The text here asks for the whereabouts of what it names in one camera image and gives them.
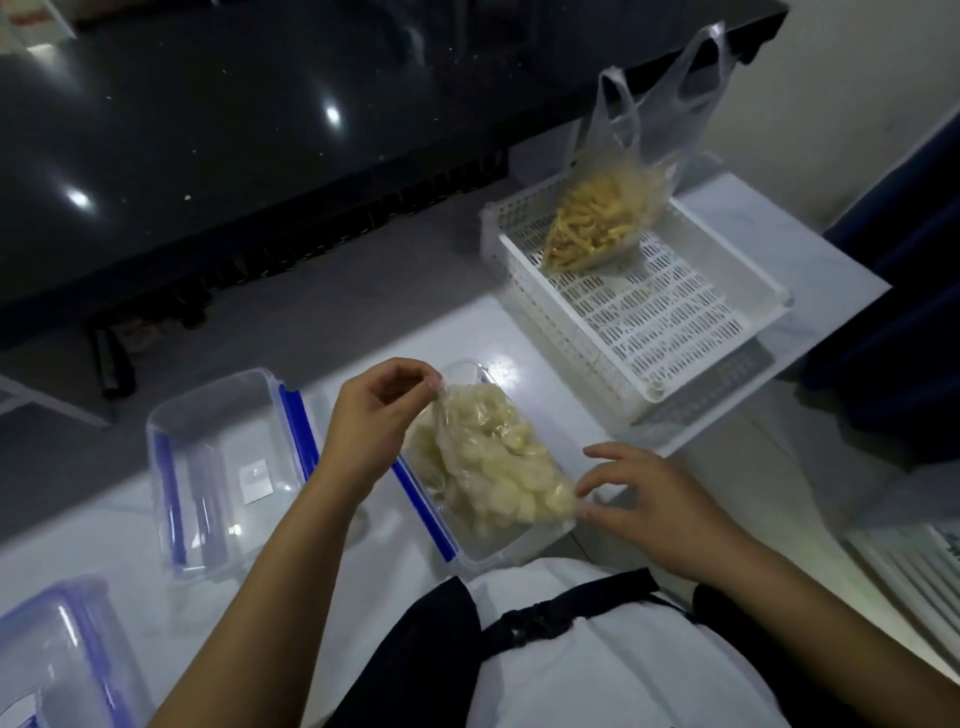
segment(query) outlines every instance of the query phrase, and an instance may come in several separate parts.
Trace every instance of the apron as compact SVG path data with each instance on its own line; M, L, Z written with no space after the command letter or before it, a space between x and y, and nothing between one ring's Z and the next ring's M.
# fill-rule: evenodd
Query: apron
M814 685L759 625L716 590L698 586L689 614L655 594L650 571L625 571L576 586L480 628L466 585L448 579L414 603L376 649L325 728L400 722L417 728L463 726L484 661L538 640L553 640L577 618L631 602L682 613L723 637L760 673L791 726L866 726L849 706Z

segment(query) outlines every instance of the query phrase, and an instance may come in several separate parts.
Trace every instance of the black table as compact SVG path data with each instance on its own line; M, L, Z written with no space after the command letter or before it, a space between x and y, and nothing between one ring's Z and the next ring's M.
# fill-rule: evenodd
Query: black table
M778 0L265 0L0 58L0 348L649 88Z

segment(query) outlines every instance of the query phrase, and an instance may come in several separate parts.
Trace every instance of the blue cloth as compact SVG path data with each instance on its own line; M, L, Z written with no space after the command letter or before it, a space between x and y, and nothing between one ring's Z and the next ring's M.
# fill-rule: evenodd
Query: blue cloth
M808 389L918 463L960 457L960 116L887 175L825 238L893 289L818 346Z

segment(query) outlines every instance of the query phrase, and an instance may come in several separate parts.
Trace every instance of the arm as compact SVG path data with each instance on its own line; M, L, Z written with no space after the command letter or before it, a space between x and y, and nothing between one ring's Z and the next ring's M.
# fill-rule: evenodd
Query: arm
M340 390L320 464L150 728L296 728L347 529L440 376L391 359Z
M636 510L585 503L580 518L632 542L654 562L720 590L824 688L875 725L952 726L960 687L738 526L691 475L646 450L585 449L598 465L578 494L634 488Z

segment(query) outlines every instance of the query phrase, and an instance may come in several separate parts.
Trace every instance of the white label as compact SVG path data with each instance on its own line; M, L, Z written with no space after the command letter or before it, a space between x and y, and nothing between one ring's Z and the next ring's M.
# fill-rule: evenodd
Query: white label
M270 480L266 460L257 460L240 469L240 492L243 494L244 505L260 500L273 491L274 484Z
M36 695L25 695L0 713L0 728L38 728L38 726Z

